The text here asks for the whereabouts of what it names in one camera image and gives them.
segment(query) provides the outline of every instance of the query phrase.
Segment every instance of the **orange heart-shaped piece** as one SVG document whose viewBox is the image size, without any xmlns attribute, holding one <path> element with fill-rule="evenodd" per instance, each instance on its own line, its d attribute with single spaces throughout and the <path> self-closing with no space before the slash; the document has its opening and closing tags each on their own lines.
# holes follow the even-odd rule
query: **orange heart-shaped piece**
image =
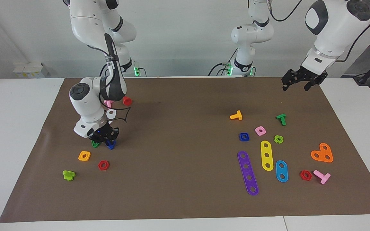
<svg viewBox="0 0 370 231">
<path fill-rule="evenodd" d="M 317 161 L 332 163 L 333 155 L 332 155 L 332 151 L 330 150 L 330 146 L 327 145 L 326 143 L 321 143 L 319 145 L 319 148 L 320 148 L 320 151 L 311 152 L 311 157 Z"/>
</svg>

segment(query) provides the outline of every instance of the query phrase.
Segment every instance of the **table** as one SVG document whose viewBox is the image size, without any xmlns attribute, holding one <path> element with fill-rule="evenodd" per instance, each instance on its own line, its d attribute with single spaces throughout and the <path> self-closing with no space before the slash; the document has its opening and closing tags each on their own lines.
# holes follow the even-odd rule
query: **table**
<svg viewBox="0 0 370 231">
<path fill-rule="evenodd" d="M 0 215 L 63 79 L 0 79 Z M 370 171 L 370 89 L 328 78 L 321 88 Z M 0 230 L 370 230 L 370 215 L 28 222 Z"/>
</svg>

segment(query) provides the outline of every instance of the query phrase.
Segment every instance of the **pink t-shaped piece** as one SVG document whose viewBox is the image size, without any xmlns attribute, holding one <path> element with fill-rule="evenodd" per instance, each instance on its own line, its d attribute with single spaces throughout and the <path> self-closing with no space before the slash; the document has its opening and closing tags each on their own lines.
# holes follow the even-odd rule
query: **pink t-shaped piece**
<svg viewBox="0 0 370 231">
<path fill-rule="evenodd" d="M 107 107 L 112 107 L 113 100 L 104 100 L 104 103 L 107 105 Z"/>
<path fill-rule="evenodd" d="M 255 132 L 258 134 L 258 136 L 265 135 L 266 130 L 263 128 L 263 126 L 255 128 Z"/>
<path fill-rule="evenodd" d="M 326 181 L 329 179 L 329 177 L 330 177 L 330 174 L 326 174 L 326 175 L 324 175 L 324 174 L 322 174 L 320 171 L 318 171 L 318 170 L 315 170 L 314 171 L 314 174 L 317 176 L 317 177 L 319 177 L 320 179 L 321 179 L 321 184 L 325 184 L 326 183 Z"/>
</svg>

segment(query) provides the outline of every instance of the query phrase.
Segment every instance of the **red hexagon nut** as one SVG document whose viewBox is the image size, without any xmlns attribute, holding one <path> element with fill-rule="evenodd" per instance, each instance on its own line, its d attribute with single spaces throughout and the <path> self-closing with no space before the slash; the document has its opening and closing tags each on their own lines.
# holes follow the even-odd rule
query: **red hexagon nut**
<svg viewBox="0 0 370 231">
<path fill-rule="evenodd" d="M 101 171 L 107 170 L 109 168 L 109 162 L 107 160 L 101 160 L 98 164 L 98 168 Z"/>
<path fill-rule="evenodd" d="M 125 106 L 130 106 L 132 104 L 132 99 L 129 98 L 128 96 L 124 96 L 122 98 L 122 103 L 125 105 Z"/>
<path fill-rule="evenodd" d="M 300 173 L 300 176 L 302 178 L 302 180 L 311 180 L 312 179 L 312 174 L 310 171 L 308 170 L 302 170 L 301 173 Z"/>
</svg>

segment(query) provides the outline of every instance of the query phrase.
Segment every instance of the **purple bar with holes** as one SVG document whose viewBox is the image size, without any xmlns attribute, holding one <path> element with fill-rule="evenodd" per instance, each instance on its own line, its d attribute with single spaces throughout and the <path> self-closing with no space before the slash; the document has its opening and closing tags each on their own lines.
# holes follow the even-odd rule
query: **purple bar with holes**
<svg viewBox="0 0 370 231">
<path fill-rule="evenodd" d="M 251 161 L 248 153 L 244 151 L 238 152 L 239 166 L 241 167 L 243 180 L 245 181 L 246 191 L 255 196 L 260 192 L 257 180 L 255 179 L 254 171 L 252 170 Z"/>
</svg>

